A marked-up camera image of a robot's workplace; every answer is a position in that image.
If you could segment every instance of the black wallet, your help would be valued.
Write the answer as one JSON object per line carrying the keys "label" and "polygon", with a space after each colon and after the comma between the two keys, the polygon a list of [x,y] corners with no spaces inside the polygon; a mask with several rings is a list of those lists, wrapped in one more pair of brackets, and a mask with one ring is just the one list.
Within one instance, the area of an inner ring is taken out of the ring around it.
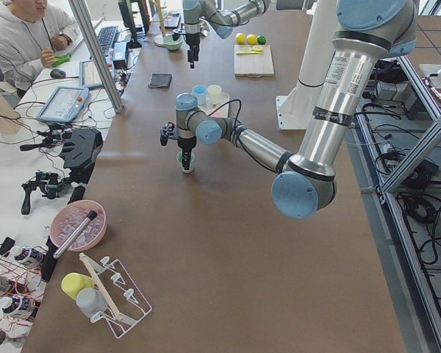
{"label": "black wallet", "polygon": [[152,74],[148,86],[150,88],[168,88],[171,83],[171,74]]}

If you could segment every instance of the pink bowl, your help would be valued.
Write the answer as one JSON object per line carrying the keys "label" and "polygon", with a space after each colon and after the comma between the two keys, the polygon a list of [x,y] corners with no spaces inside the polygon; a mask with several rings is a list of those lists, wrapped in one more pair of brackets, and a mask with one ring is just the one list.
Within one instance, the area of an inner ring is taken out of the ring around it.
{"label": "pink bowl", "polygon": [[[82,252],[89,248],[94,247],[100,240],[103,238],[104,233],[106,232],[107,220],[106,213],[104,212],[104,208],[95,201],[92,200],[79,200],[68,204],[64,208],[59,211],[58,214],[54,217],[54,220],[51,224],[51,241],[55,246],[61,246],[67,236],[62,235],[63,233],[68,234],[68,236],[72,233],[74,229],[76,229],[77,225],[72,226],[72,223],[75,223],[76,219],[82,219],[91,211],[95,211],[98,213],[98,216],[90,222],[87,228],[91,229],[87,235],[85,235],[85,231],[77,238],[72,245],[69,246],[68,251],[70,252]],[[85,241],[79,246],[76,245],[78,239],[85,239]]]}

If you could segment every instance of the computer mouse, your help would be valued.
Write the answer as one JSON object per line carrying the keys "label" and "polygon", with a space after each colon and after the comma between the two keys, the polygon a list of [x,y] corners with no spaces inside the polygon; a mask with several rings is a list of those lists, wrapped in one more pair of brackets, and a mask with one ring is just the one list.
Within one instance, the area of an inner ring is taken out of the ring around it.
{"label": "computer mouse", "polygon": [[60,70],[59,68],[54,68],[51,70],[51,77],[53,79],[64,79],[65,78],[65,71]]}

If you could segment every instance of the light blue joint cap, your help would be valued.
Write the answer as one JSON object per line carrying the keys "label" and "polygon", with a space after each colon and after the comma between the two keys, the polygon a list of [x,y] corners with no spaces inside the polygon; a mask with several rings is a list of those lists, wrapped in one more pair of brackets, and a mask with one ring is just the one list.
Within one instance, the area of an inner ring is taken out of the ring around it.
{"label": "light blue joint cap", "polygon": [[176,110],[186,111],[198,107],[198,99],[193,94],[182,93],[176,97]]}
{"label": "light blue joint cap", "polygon": [[183,0],[183,10],[192,10],[199,5],[199,0]]}
{"label": "light blue joint cap", "polygon": [[222,129],[215,121],[206,120],[196,127],[196,137],[207,145],[218,142],[221,136]]}
{"label": "light blue joint cap", "polygon": [[411,42],[407,42],[404,44],[399,44],[398,46],[393,46],[390,48],[389,54],[385,57],[400,57],[401,55],[407,55],[411,53],[415,49],[415,45],[417,40],[412,40]]}
{"label": "light blue joint cap", "polygon": [[218,34],[218,36],[221,39],[226,39],[232,33],[232,27],[231,26],[219,26],[215,30],[215,32]]}
{"label": "light blue joint cap", "polygon": [[294,171],[278,175],[271,186],[271,194],[276,207],[288,217],[305,218],[317,211],[315,186],[304,175]]}
{"label": "light blue joint cap", "polygon": [[406,0],[338,0],[338,22],[351,31],[369,31],[392,20]]}

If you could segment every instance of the bottle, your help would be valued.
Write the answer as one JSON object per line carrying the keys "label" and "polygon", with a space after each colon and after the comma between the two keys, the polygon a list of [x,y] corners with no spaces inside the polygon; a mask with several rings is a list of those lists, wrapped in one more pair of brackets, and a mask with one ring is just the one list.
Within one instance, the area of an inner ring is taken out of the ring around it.
{"label": "bottle", "polygon": [[39,302],[27,296],[11,296],[0,299],[3,315],[33,322],[36,318]]}
{"label": "bottle", "polygon": [[11,296],[28,292],[28,288],[24,284],[0,275],[0,296]]}
{"label": "bottle", "polygon": [[10,250],[15,260],[26,268],[36,268],[44,261],[44,254],[29,246],[14,246]]}

